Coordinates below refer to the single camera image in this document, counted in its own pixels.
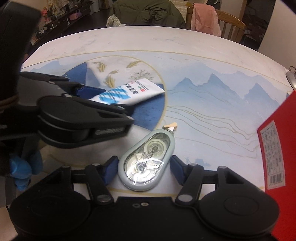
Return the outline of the blue gloved hand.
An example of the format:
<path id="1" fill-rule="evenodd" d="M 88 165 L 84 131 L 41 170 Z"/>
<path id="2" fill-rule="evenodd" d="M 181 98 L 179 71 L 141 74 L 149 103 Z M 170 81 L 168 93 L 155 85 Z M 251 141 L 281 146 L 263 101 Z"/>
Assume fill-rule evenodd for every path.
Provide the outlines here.
<path id="1" fill-rule="evenodd" d="M 26 161 L 18 156 L 10 158 L 10 176 L 13 177 L 17 190 L 25 191 L 33 175 L 43 170 L 43 160 L 40 151 Z"/>

